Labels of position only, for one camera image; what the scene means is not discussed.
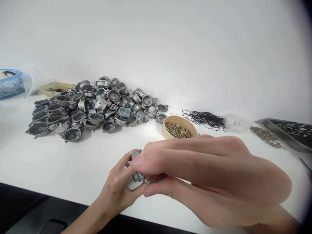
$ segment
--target white table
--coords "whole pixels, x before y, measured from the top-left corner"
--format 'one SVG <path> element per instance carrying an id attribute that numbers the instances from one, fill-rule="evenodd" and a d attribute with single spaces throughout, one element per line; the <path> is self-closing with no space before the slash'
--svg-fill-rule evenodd
<path id="1" fill-rule="evenodd" d="M 0 100 L 0 182 L 5 184 L 90 205 L 100 193 L 110 169 L 126 152 L 163 140 L 162 125 L 155 120 L 136 127 L 117 127 L 113 134 L 103 133 L 101 129 L 84 130 L 77 143 L 65 143 L 54 132 L 33 139 L 25 131 L 31 122 L 33 103 L 45 96 L 24 97 L 25 93 Z M 170 113 L 181 114 L 181 110 L 170 108 L 166 114 Z M 238 136 L 252 154 L 283 169 L 293 187 L 282 206 L 302 220 L 311 184 L 297 153 L 273 149 L 249 131 L 231 134 L 201 126 L 199 132 L 216 137 Z M 239 227 L 209 228 L 188 208 L 163 195 L 141 196 L 122 214 L 195 233 L 244 233 Z"/>

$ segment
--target finger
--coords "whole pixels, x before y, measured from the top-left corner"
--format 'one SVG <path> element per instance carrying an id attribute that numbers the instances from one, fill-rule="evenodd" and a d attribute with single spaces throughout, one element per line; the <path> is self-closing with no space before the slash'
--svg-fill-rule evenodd
<path id="1" fill-rule="evenodd" d="M 237 160 L 188 150 L 154 149 L 143 152 L 131 165 L 146 175 L 165 173 L 265 205 L 284 201 L 291 190 L 289 177 L 258 157 Z"/>
<path id="2" fill-rule="evenodd" d="M 147 183 L 142 183 L 139 187 L 137 187 L 131 191 L 130 196 L 131 196 L 133 201 L 138 199 L 143 194 L 143 191 L 144 191 L 144 188 L 146 185 L 147 185 Z"/>
<path id="3" fill-rule="evenodd" d="M 169 139 L 148 143 L 143 152 L 151 149 L 190 150 L 225 157 L 241 158 L 249 154 L 245 144 L 237 137 L 211 137 L 201 135 L 187 139 Z"/>
<path id="4" fill-rule="evenodd" d="M 118 175 L 121 184 L 125 184 L 128 178 L 131 177 L 135 172 L 136 170 L 133 168 L 132 164 L 124 169 L 124 171 Z"/>
<path id="5" fill-rule="evenodd" d="M 131 150 L 130 152 L 126 153 L 120 160 L 119 162 L 116 164 L 116 168 L 119 168 L 119 169 L 123 169 L 124 166 L 127 164 L 127 162 L 131 161 L 131 156 L 134 152 L 136 151 L 142 151 L 141 149 L 133 149 Z"/>

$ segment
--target metal part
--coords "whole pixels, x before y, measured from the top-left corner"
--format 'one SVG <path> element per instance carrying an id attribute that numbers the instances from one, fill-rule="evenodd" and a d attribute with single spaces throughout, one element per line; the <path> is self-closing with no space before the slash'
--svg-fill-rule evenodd
<path id="1" fill-rule="evenodd" d="M 81 130 L 78 127 L 72 127 L 63 134 L 65 142 L 77 142 L 81 139 Z"/>
<path id="2" fill-rule="evenodd" d="M 119 106 L 115 105 L 114 103 L 109 107 L 110 110 L 112 111 L 118 111 L 119 110 Z"/>
<path id="3" fill-rule="evenodd" d="M 135 102 L 134 100 L 132 100 L 132 101 L 129 103 L 129 107 L 130 107 L 130 108 L 133 108 L 135 105 L 136 105 L 136 102 Z"/>
<path id="4" fill-rule="evenodd" d="M 167 116 L 163 112 L 161 111 L 157 112 L 156 122 L 163 124 L 163 121 L 165 120 L 165 118 L 167 118 Z"/>
<path id="5" fill-rule="evenodd" d="M 148 110 L 149 110 L 148 115 L 150 116 L 150 118 L 154 119 L 157 114 L 157 107 L 150 106 Z"/>
<path id="6" fill-rule="evenodd" d="M 109 119 L 110 117 L 112 117 L 112 115 L 116 115 L 116 112 L 115 111 L 111 111 L 111 110 L 109 110 L 108 112 L 106 112 L 105 114 L 104 114 L 104 117 L 105 117 L 105 119 Z"/>
<path id="7" fill-rule="evenodd" d="M 85 100 L 87 97 L 85 96 L 85 92 L 84 91 L 81 91 L 81 92 L 79 92 L 79 93 L 77 93 L 74 97 L 73 97 L 73 99 L 74 99 L 74 101 L 83 101 L 83 100 Z"/>
<path id="8" fill-rule="evenodd" d="M 111 80 L 110 85 L 111 85 L 112 87 L 114 87 L 114 86 L 117 85 L 117 84 L 119 84 L 119 80 L 115 77 L 115 78 L 113 78 L 113 79 Z"/>
<path id="9" fill-rule="evenodd" d="M 142 106 L 141 104 L 136 104 L 132 109 L 133 109 L 133 112 L 136 113 L 142 110 Z"/>
<path id="10" fill-rule="evenodd" d="M 100 125 L 104 122 L 104 115 L 102 115 L 101 113 L 90 114 L 89 118 L 91 123 L 95 125 Z"/>
<path id="11" fill-rule="evenodd" d="M 82 91 L 91 91 L 92 90 L 92 86 L 88 80 L 81 81 L 78 83 L 78 85 Z"/>
<path id="12" fill-rule="evenodd" d="M 86 117 L 87 117 L 87 115 L 84 112 L 79 111 L 76 114 L 74 114 L 71 119 L 74 123 L 77 123 L 77 122 L 80 122 L 81 120 L 85 119 Z"/>
<path id="13" fill-rule="evenodd" d="M 136 113 L 137 117 L 140 117 L 143 120 L 143 123 L 147 123 L 149 121 L 149 115 L 146 115 L 143 111 L 138 111 Z"/>
<path id="14" fill-rule="evenodd" d="M 122 95 L 122 98 L 121 98 L 121 106 L 122 107 L 128 107 L 129 106 L 129 103 L 131 102 L 131 98 L 129 98 L 128 96 L 126 95 Z"/>
<path id="15" fill-rule="evenodd" d="M 56 124 L 56 123 L 60 123 L 60 122 L 64 122 L 63 116 L 62 115 L 52 115 L 49 118 L 46 119 L 46 123 L 48 125 L 51 124 Z"/>
<path id="16" fill-rule="evenodd" d="M 47 111 L 48 106 L 40 106 L 32 112 L 32 115 L 39 114 L 41 112 Z"/>
<path id="17" fill-rule="evenodd" d="M 121 95 L 117 90 L 111 90 L 107 93 L 107 98 L 112 102 L 117 102 L 120 99 Z"/>
<path id="18" fill-rule="evenodd" d="M 106 90 L 104 88 L 99 88 L 95 95 L 96 96 L 101 95 L 101 96 L 105 97 L 107 93 L 108 93 L 108 90 Z"/>
<path id="19" fill-rule="evenodd" d="M 79 101 L 78 102 L 78 109 L 87 112 L 90 109 L 90 103 L 88 100 Z"/>
<path id="20" fill-rule="evenodd" d="M 140 151 L 136 151 L 134 152 L 132 155 L 131 155 L 131 158 L 132 160 L 137 157 L 138 155 L 140 155 L 141 152 Z M 134 182 L 143 182 L 143 183 L 148 183 L 149 181 L 145 178 L 144 174 L 142 173 L 138 173 L 138 172 L 135 172 L 133 175 L 132 175 L 133 179 L 134 179 Z"/>
<path id="21" fill-rule="evenodd" d="M 139 103 L 142 102 L 141 98 L 140 98 L 139 95 L 136 94 L 136 93 L 132 96 L 132 98 L 133 98 L 133 100 L 136 102 L 136 104 L 139 104 Z"/>
<path id="22" fill-rule="evenodd" d="M 82 126 L 83 126 L 85 129 L 90 130 L 90 132 L 91 132 L 91 130 L 96 130 L 96 129 L 99 127 L 99 125 L 96 125 L 96 124 L 91 123 L 90 119 L 84 119 L 84 120 L 82 121 Z"/>
<path id="23" fill-rule="evenodd" d="M 130 127 L 137 126 L 137 116 L 136 115 L 131 115 L 128 119 L 127 125 Z"/>
<path id="24" fill-rule="evenodd" d="M 69 106 L 69 103 L 74 101 L 70 96 L 57 96 L 55 100 L 60 106 Z"/>
<path id="25" fill-rule="evenodd" d="M 52 104 L 50 105 L 48 108 L 47 108 L 47 111 L 50 112 L 51 114 L 53 115 L 67 115 L 68 114 L 68 109 L 67 107 L 63 107 L 63 106 L 60 106 L 59 104 L 55 103 L 55 104 Z"/>
<path id="26" fill-rule="evenodd" d="M 64 134 L 65 131 L 66 131 L 67 129 L 69 129 L 70 127 L 71 127 L 71 126 L 70 126 L 70 124 L 68 124 L 68 123 L 65 123 L 65 124 L 60 123 L 60 124 L 56 127 L 56 129 L 55 129 L 55 133 L 58 134 L 61 138 L 63 138 L 63 134 Z"/>
<path id="27" fill-rule="evenodd" d="M 95 91 L 85 91 L 84 94 L 87 98 L 95 98 Z"/>
<path id="28" fill-rule="evenodd" d="M 98 100 L 94 105 L 94 109 L 98 111 L 104 111 L 107 106 L 107 101 L 104 97 L 98 96 Z"/>
<path id="29" fill-rule="evenodd" d="M 44 99 L 44 100 L 40 100 L 40 101 L 35 101 L 34 104 L 35 106 L 43 106 L 43 105 L 48 105 L 50 102 L 49 99 Z"/>
<path id="30" fill-rule="evenodd" d="M 121 107 L 118 110 L 118 114 L 121 118 L 127 119 L 131 115 L 131 110 L 125 107 Z"/>
<path id="31" fill-rule="evenodd" d="M 168 111 L 168 107 L 169 107 L 168 105 L 159 104 L 157 106 L 157 109 L 158 109 L 158 111 L 166 112 L 166 111 Z"/>
<path id="32" fill-rule="evenodd" d="M 26 131 L 27 134 L 35 136 L 34 138 L 45 137 L 51 132 L 52 130 L 49 129 L 49 125 L 47 123 L 34 124 Z"/>
<path id="33" fill-rule="evenodd" d="M 99 80 L 107 80 L 107 81 L 111 82 L 111 80 L 107 76 L 102 76 L 101 78 L 99 78 Z"/>
<path id="34" fill-rule="evenodd" d="M 112 133 L 115 130 L 116 126 L 114 121 L 109 120 L 103 123 L 102 130 L 104 133 Z"/>
<path id="35" fill-rule="evenodd" d="M 117 90 L 119 93 L 121 94 L 124 94 L 124 92 L 126 91 L 127 89 L 127 86 L 124 82 L 121 82 L 119 84 L 117 84 L 115 87 L 114 87 L 115 90 Z"/>
<path id="36" fill-rule="evenodd" d="M 38 114 L 35 114 L 32 118 L 33 122 L 37 122 L 37 123 L 45 123 L 46 119 L 49 118 L 51 116 L 51 114 L 49 112 L 41 112 Z"/>
<path id="37" fill-rule="evenodd" d="M 123 119 L 119 115 L 115 115 L 115 122 L 119 126 L 125 126 L 128 122 L 128 119 Z"/>
<path id="38" fill-rule="evenodd" d="M 140 88 L 136 88 L 134 91 L 140 98 L 145 96 L 144 92 Z"/>
<path id="39" fill-rule="evenodd" d="M 142 98 L 142 108 L 147 108 L 152 105 L 152 97 L 149 95 L 145 95 Z"/>
<path id="40" fill-rule="evenodd" d="M 157 100 L 158 100 L 158 98 L 155 98 L 155 97 L 152 98 L 152 106 L 157 105 Z"/>

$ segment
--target metal tray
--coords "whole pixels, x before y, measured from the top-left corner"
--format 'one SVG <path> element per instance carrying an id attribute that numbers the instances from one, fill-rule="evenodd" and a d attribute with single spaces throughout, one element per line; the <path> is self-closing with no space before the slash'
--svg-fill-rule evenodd
<path id="1" fill-rule="evenodd" d="M 303 152 L 303 153 L 312 153 L 312 149 L 308 146 L 305 146 L 295 138 L 293 138 L 291 135 L 280 129 L 277 125 L 272 123 L 271 120 L 274 121 L 281 121 L 281 122 L 292 122 L 292 121 L 286 121 L 286 120 L 279 120 L 279 119 L 261 119 L 258 120 L 257 123 L 262 123 L 265 127 L 267 127 L 270 131 L 272 131 L 275 135 L 277 135 L 280 139 L 282 139 L 285 143 L 287 143 L 291 148 L 293 148 L 295 151 Z"/>

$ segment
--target hand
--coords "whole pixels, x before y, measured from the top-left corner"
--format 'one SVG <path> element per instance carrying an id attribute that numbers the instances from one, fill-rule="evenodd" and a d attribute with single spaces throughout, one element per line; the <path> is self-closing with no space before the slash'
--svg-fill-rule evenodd
<path id="1" fill-rule="evenodd" d="M 106 215 L 111 219 L 120 212 L 131 206 L 139 196 L 143 194 L 146 183 L 142 183 L 139 187 L 131 190 L 126 187 L 126 182 L 136 170 L 129 164 L 131 155 L 139 149 L 133 149 L 126 153 L 116 166 L 111 169 L 105 185 L 96 199 L 96 203 L 102 207 Z"/>
<path id="2" fill-rule="evenodd" d="M 126 182 L 136 170 L 129 164 L 131 155 L 137 149 L 125 154 L 123 158 L 111 169 L 102 192 L 86 211 L 66 228 L 61 234 L 95 234 L 116 215 L 131 206 L 143 194 L 147 185 L 141 184 L 134 190 L 126 187 Z"/>
<path id="3" fill-rule="evenodd" d="M 201 135 L 148 143 L 132 166 L 148 180 L 153 179 L 149 175 L 170 175 L 149 183 L 145 197 L 157 193 L 170 196 L 210 227 L 265 221 L 288 197 L 292 186 L 284 171 L 251 155 L 233 136 Z"/>

